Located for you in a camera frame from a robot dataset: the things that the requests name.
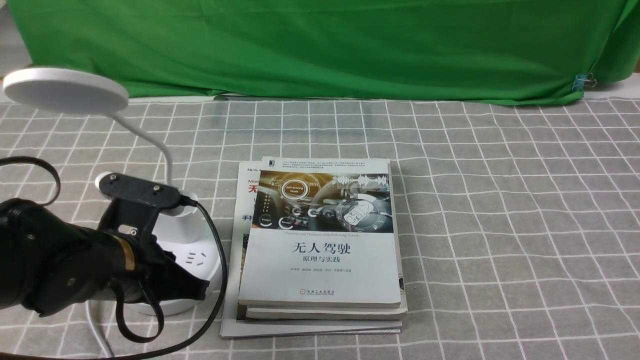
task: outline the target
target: black strap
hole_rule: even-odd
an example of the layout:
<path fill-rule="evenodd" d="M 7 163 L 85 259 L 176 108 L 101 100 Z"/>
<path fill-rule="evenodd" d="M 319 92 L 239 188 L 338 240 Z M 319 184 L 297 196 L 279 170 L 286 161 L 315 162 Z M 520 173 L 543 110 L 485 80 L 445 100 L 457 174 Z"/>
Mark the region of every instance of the black strap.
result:
<path fill-rule="evenodd" d="M 120 330 L 122 336 L 127 338 L 129 341 L 133 341 L 135 343 L 148 343 L 154 341 L 162 333 L 162 330 L 164 329 L 164 313 L 146 279 L 140 280 L 140 288 L 142 289 L 142 294 L 144 294 L 145 299 L 147 300 L 147 304 L 149 304 L 154 310 L 154 314 L 158 320 L 158 331 L 156 335 L 151 337 L 136 335 L 128 328 L 124 320 L 124 291 L 122 290 L 119 282 L 116 280 L 111 281 L 111 289 L 113 289 L 113 292 L 116 295 L 116 323 L 118 324 L 118 330 Z"/>
<path fill-rule="evenodd" d="M 53 198 L 51 200 L 40 205 L 49 206 L 53 204 L 53 202 L 58 199 L 58 196 L 60 196 L 60 175 L 58 175 L 58 171 L 56 171 L 56 168 L 54 168 L 53 165 L 51 165 L 50 163 L 44 160 L 34 158 L 31 156 L 10 156 L 8 158 L 0 159 L 0 167 L 3 167 L 5 165 L 18 165 L 18 164 L 31 164 L 37 167 L 41 167 L 46 171 L 48 171 L 53 176 L 53 179 L 56 181 L 56 193 L 53 195 Z"/>

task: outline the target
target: white desk lamp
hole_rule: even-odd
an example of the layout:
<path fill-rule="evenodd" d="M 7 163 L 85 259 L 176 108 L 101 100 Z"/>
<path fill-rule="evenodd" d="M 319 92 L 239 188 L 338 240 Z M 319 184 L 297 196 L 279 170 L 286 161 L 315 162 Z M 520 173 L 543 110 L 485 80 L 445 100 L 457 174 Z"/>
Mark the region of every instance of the white desk lamp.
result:
<path fill-rule="evenodd" d="M 9 99 L 34 108 L 56 113 L 104 115 L 113 119 L 140 138 L 155 145 L 164 156 L 165 179 L 172 184 L 173 160 L 169 149 L 144 132 L 131 125 L 119 111 L 129 105 L 129 93 L 113 80 L 68 69 L 30 68 L 17 70 L 4 78 L 4 93 Z M 98 175 L 97 184 L 103 176 Z M 194 194 L 182 192 L 194 200 Z M 217 288 L 222 280 L 220 255 L 216 242 L 206 221 L 196 208 L 180 207 L 161 213 L 153 234 L 158 244 L 176 256 L 175 262 L 193 275 L 208 280 L 207 295 Z M 181 299 L 160 303 L 165 315 L 174 315 L 196 306 L 198 301 Z M 132 305 L 140 313 L 153 315 L 149 305 Z"/>

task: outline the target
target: self-driving book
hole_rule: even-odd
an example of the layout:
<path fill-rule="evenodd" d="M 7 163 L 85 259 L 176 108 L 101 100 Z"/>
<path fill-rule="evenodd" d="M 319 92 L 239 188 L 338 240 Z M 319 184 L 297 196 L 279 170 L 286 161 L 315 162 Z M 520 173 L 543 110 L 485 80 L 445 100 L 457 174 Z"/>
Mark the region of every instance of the self-driving book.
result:
<path fill-rule="evenodd" d="M 399 307 L 389 160 L 265 157 L 238 303 Z"/>

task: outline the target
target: lamp base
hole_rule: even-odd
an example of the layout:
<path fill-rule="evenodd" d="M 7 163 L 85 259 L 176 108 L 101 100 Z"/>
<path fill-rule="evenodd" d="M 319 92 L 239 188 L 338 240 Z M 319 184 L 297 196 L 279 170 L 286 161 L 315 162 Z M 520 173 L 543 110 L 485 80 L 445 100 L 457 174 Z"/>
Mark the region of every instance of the lamp base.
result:
<path fill-rule="evenodd" d="M 193 193 L 182 194 L 197 200 Z M 161 213 L 153 234 L 163 250 L 173 253 L 176 264 L 192 275 L 209 281 L 205 292 L 207 296 L 220 287 L 222 268 L 218 246 L 209 225 L 196 208 L 179 207 Z M 168 316 L 185 312 L 199 303 L 197 300 L 177 299 L 161 301 L 160 306 L 164 315 Z M 130 307 L 139 313 L 154 315 L 153 309 L 147 304 L 131 304 Z"/>
<path fill-rule="evenodd" d="M 222 269 L 216 241 L 210 238 L 202 238 L 193 243 L 176 243 L 159 240 L 158 244 L 166 251 L 175 255 L 175 262 L 193 275 L 209 281 L 206 295 L 209 296 L 214 289 L 222 283 Z M 179 299 L 161 301 L 165 316 L 183 313 L 198 305 L 200 301 L 191 299 Z M 153 309 L 147 304 L 131 304 L 131 309 L 146 315 L 154 315 Z"/>

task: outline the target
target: white cable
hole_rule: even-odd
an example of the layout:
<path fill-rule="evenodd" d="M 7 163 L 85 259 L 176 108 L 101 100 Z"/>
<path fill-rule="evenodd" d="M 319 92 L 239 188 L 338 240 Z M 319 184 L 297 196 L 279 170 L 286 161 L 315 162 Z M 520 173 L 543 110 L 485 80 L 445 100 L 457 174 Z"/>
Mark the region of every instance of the white cable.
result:
<path fill-rule="evenodd" d="M 98 325 L 95 323 L 95 319 L 93 318 L 93 314 L 91 312 L 91 300 L 87 300 L 84 303 L 84 310 L 86 311 L 86 318 L 89 320 L 89 327 L 91 327 L 91 332 L 93 333 L 93 337 L 96 341 L 98 341 L 98 345 L 102 351 L 107 355 L 107 357 L 114 357 L 113 352 L 109 348 L 109 344 L 107 343 L 107 339 L 104 338 L 104 335 L 98 329 Z"/>
<path fill-rule="evenodd" d="M 121 114 L 115 113 L 108 116 L 112 118 L 113 121 L 117 122 L 118 124 L 122 125 L 122 127 L 132 132 L 134 135 L 145 139 L 146 141 L 150 142 L 158 149 L 160 149 L 160 152 L 162 152 L 162 155 L 164 156 L 164 180 L 166 181 L 167 185 L 171 185 L 173 180 L 173 158 L 171 157 L 169 148 L 167 148 L 167 146 L 163 142 L 149 135 L 144 130 L 131 125 L 129 121 L 125 119 Z"/>

